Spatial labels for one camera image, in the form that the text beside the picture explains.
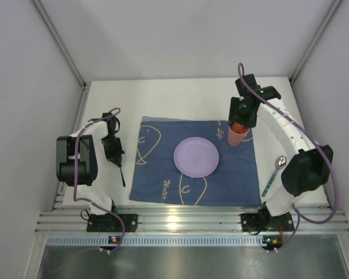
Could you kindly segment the orange plastic cup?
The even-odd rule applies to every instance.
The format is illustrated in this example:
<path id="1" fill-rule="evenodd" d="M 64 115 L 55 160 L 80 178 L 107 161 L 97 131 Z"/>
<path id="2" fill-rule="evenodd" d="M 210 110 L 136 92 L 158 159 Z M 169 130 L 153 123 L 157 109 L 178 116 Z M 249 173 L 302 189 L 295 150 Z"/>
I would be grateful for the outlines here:
<path id="1" fill-rule="evenodd" d="M 249 128 L 245 128 L 239 123 L 234 123 L 229 126 L 227 133 L 227 141 L 231 146 L 238 146 L 245 140 L 247 134 L 250 132 Z"/>

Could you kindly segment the spoon with green handle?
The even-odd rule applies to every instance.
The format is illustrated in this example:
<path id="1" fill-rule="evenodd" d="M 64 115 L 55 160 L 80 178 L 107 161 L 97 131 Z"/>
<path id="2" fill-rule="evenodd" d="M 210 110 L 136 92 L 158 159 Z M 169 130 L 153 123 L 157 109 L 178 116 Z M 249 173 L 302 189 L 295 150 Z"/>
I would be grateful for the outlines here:
<path id="1" fill-rule="evenodd" d="M 275 169 L 274 169 L 274 172 L 272 173 L 266 187 L 264 188 L 261 196 L 262 197 L 265 197 L 266 194 L 268 193 L 270 187 L 272 186 L 278 172 L 285 167 L 285 165 L 287 164 L 287 157 L 286 156 L 280 156 L 276 159 L 275 161 Z"/>

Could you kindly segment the purple plastic plate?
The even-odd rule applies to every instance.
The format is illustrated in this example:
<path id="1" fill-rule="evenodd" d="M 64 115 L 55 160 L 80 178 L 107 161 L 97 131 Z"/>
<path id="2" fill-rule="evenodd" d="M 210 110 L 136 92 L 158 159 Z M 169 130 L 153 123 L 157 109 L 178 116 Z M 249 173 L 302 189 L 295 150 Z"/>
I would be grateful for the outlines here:
<path id="1" fill-rule="evenodd" d="M 216 170 L 219 152 L 210 140 L 190 137 L 177 145 L 173 160 L 181 174 L 191 178 L 204 178 Z"/>

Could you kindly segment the blue cloth placemat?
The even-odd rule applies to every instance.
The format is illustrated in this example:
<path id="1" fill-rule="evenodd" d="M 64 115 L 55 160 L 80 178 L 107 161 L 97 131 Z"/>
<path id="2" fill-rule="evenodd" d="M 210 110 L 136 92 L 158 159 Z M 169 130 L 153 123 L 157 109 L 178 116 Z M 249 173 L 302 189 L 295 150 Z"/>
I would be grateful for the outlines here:
<path id="1" fill-rule="evenodd" d="M 261 204 L 253 134 L 238 146 L 227 141 L 223 120 L 189 121 L 144 116 L 130 199 L 140 202 L 199 206 L 258 206 Z M 179 143 L 191 137 L 210 141 L 219 161 L 200 178 L 185 175 L 175 165 Z"/>

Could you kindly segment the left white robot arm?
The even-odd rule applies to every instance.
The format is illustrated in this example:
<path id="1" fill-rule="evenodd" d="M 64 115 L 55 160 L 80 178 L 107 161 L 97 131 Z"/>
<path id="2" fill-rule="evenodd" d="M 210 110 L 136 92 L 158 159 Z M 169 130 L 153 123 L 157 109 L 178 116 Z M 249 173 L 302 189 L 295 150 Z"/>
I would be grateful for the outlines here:
<path id="1" fill-rule="evenodd" d="M 56 176 L 73 188 L 73 201 L 88 203 L 91 213 L 117 214 L 115 203 L 102 187 L 98 178 L 99 167 L 111 163 L 122 168 L 124 150 L 117 133 L 120 121 L 116 108 L 91 119 L 87 124 L 67 136 L 56 140 Z"/>

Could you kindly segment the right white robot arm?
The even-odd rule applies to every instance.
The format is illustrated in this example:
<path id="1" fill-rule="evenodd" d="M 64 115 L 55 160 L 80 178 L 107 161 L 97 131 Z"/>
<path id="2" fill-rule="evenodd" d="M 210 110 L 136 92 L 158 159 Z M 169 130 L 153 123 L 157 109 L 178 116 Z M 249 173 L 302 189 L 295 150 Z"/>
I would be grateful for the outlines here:
<path id="1" fill-rule="evenodd" d="M 229 125 L 254 128 L 262 120 L 286 154 L 287 164 L 273 182 L 276 190 L 268 195 L 260 211 L 268 220 L 277 219 L 303 196 L 328 182 L 333 150 L 313 142 L 296 127 L 275 87 L 261 87 L 253 74 L 238 78 L 235 85 L 239 96 L 230 100 Z"/>

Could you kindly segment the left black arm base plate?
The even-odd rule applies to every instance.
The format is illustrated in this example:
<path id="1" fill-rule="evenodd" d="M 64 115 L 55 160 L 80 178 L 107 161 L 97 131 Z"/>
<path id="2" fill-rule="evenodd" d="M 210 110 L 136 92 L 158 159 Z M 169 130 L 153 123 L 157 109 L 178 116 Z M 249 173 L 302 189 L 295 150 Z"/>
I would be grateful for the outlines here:
<path id="1" fill-rule="evenodd" d="M 138 226 L 137 214 L 119 214 L 120 219 L 123 221 L 125 232 L 133 233 Z M 111 214 L 95 215 L 91 214 L 88 217 L 87 232 L 89 233 L 122 233 L 123 226 L 118 218 L 113 217 Z"/>

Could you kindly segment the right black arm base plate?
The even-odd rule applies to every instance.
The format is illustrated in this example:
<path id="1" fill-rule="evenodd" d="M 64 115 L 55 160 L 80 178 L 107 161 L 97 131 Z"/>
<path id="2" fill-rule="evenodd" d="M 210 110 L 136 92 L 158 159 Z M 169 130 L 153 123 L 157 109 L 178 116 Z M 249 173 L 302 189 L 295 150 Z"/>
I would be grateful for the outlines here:
<path id="1" fill-rule="evenodd" d="M 243 213 L 240 215 L 242 231 L 251 235 L 258 235 L 265 228 L 257 213 Z"/>

